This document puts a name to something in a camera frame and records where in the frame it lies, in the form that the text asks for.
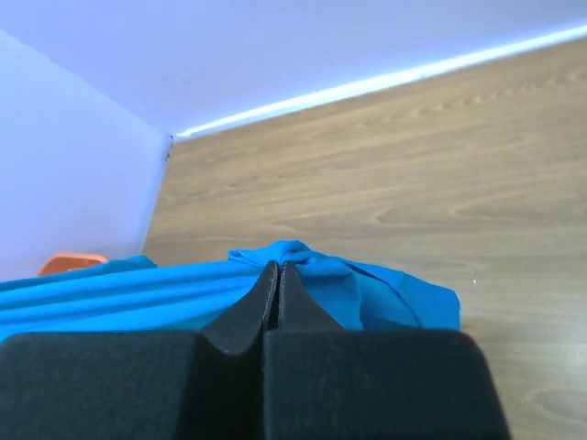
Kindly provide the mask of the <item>blue t shirt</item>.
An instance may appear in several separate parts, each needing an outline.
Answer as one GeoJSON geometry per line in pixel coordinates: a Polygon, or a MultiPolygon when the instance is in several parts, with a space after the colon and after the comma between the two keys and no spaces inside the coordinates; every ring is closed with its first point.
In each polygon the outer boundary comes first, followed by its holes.
{"type": "Polygon", "coordinates": [[[159,267],[143,256],[1,285],[1,337],[26,332],[199,329],[241,299],[267,263],[294,264],[306,291],[346,329],[460,329],[448,288],[324,255],[301,241],[233,249],[216,262],[159,267]]]}

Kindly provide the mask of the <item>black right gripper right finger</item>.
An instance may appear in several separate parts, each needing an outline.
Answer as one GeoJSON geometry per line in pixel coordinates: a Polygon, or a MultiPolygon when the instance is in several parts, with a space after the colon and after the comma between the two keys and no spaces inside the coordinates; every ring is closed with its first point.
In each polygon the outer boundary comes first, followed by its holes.
{"type": "Polygon", "coordinates": [[[282,269],[263,337],[267,439],[507,439],[492,374],[459,331],[346,330],[282,269]]]}

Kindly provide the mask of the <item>orange plastic laundry basket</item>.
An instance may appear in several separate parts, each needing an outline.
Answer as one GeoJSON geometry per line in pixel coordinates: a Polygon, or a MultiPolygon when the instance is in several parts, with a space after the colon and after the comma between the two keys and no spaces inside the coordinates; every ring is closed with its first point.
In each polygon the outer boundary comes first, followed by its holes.
{"type": "Polygon", "coordinates": [[[63,252],[54,254],[41,267],[38,276],[82,270],[104,264],[108,259],[98,254],[63,252]]]}

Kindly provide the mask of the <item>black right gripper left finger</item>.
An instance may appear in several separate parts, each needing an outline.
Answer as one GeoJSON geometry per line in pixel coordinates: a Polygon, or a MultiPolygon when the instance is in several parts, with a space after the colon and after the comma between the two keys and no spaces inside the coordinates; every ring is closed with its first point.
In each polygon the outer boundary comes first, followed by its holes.
{"type": "Polygon", "coordinates": [[[257,439],[262,339],[280,280],[199,331],[36,333],[1,345],[4,439],[257,439]]]}

